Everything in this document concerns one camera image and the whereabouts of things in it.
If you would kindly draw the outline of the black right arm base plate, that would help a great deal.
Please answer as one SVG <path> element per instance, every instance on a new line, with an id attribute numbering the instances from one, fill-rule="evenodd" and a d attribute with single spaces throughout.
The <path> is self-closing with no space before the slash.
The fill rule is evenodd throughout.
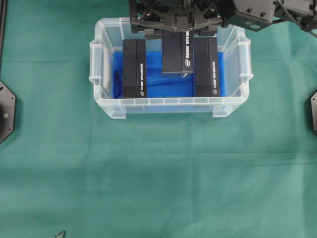
<path id="1" fill-rule="evenodd" d="M 311 96 L 313 131 L 317 135 L 317 92 Z"/>

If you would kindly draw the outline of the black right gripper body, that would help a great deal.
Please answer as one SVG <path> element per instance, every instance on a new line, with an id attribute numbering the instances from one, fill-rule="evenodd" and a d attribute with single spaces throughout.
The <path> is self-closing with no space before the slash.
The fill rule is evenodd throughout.
<path id="1" fill-rule="evenodd" d="M 224 16 L 217 0 L 130 0 L 132 33 L 147 29 L 185 32 L 224 27 Z"/>

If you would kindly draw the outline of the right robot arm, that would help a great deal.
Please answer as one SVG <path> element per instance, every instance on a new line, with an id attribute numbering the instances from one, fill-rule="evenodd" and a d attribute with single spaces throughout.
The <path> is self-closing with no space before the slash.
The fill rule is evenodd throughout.
<path id="1" fill-rule="evenodd" d="M 213 36 L 229 25 L 258 32 L 292 22 L 311 35 L 317 28 L 315 0 L 130 0 L 131 31 L 148 39 L 163 31 Z"/>

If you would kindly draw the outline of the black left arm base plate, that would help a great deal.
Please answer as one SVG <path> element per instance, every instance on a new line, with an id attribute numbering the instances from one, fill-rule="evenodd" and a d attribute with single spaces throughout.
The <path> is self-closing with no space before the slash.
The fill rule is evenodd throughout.
<path id="1" fill-rule="evenodd" d="M 14 131 L 16 96 L 0 82 L 0 142 Z"/>

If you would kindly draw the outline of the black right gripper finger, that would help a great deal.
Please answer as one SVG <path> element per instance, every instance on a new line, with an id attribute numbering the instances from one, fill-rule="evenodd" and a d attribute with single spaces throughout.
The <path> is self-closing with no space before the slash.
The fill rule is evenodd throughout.
<path id="1" fill-rule="evenodd" d="M 218 32 L 218 26 L 207 26 L 199 30 L 199 36 L 214 37 Z"/>
<path id="2" fill-rule="evenodd" d="M 161 39 L 162 31 L 157 29 L 145 29 L 146 39 Z"/>

